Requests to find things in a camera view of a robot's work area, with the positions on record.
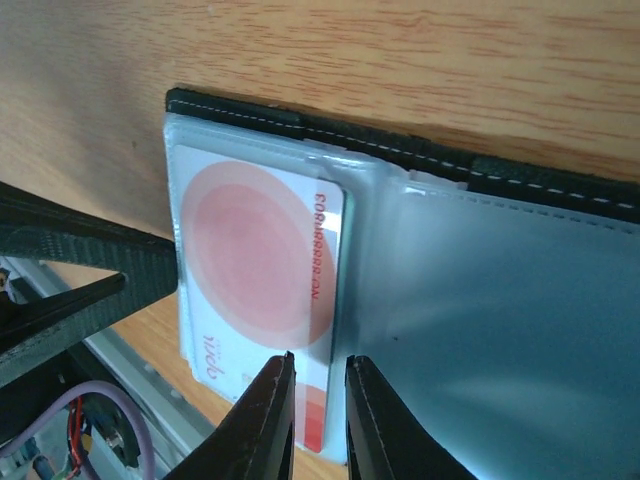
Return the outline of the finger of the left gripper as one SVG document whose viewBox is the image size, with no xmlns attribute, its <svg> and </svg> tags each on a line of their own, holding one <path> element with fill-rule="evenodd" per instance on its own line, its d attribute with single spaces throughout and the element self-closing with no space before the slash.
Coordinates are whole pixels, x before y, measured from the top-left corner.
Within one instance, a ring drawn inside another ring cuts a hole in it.
<svg viewBox="0 0 640 480">
<path fill-rule="evenodd" d="M 16 302 L 1 292 L 1 383 L 173 294 L 173 241 L 90 215 L 4 183 L 1 255 L 72 266 L 82 280 Z"/>
</svg>

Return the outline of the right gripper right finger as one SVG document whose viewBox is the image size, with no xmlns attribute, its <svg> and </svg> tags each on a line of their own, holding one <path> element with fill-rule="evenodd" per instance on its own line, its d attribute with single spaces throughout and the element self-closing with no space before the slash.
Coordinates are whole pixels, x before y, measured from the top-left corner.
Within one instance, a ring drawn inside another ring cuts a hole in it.
<svg viewBox="0 0 640 480">
<path fill-rule="evenodd" d="M 418 422 L 367 356 L 346 360 L 346 440 L 351 479 L 472 479 Z"/>
</svg>

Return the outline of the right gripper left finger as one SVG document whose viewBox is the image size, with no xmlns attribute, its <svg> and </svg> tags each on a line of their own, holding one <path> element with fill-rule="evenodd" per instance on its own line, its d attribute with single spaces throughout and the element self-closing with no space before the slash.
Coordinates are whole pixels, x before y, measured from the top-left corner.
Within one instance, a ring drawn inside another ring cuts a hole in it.
<svg viewBox="0 0 640 480">
<path fill-rule="evenodd" d="M 269 358 L 205 441 L 167 477 L 290 479 L 295 433 L 294 355 Z"/>
</svg>

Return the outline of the black card holder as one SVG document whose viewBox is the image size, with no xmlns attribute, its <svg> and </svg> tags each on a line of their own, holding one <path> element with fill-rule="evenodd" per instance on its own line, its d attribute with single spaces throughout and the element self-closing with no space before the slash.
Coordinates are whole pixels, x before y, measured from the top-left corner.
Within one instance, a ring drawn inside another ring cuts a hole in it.
<svg viewBox="0 0 640 480">
<path fill-rule="evenodd" d="M 639 187 L 174 88 L 164 138 L 344 193 L 325 443 L 369 357 L 482 479 L 639 475 Z"/>
</svg>

